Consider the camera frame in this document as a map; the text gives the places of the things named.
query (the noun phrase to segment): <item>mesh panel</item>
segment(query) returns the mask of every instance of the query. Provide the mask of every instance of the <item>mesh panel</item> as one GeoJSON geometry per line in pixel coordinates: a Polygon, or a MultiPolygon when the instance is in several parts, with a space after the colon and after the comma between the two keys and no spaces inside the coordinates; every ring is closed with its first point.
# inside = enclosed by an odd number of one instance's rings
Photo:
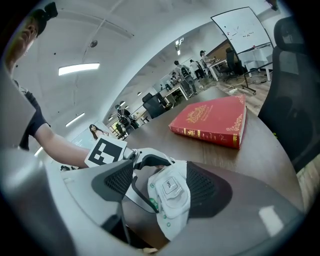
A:
{"type": "Polygon", "coordinates": [[[111,190],[125,195],[132,181],[133,168],[127,166],[123,170],[111,174],[104,179],[104,184],[111,190]]]}
{"type": "Polygon", "coordinates": [[[205,200],[211,199],[216,191],[214,182],[189,166],[186,173],[186,184],[190,190],[191,207],[201,205],[205,200]]]}
{"type": "Polygon", "coordinates": [[[298,172],[320,153],[320,76],[293,20],[279,20],[274,35],[273,77],[258,117],[298,172]]]}

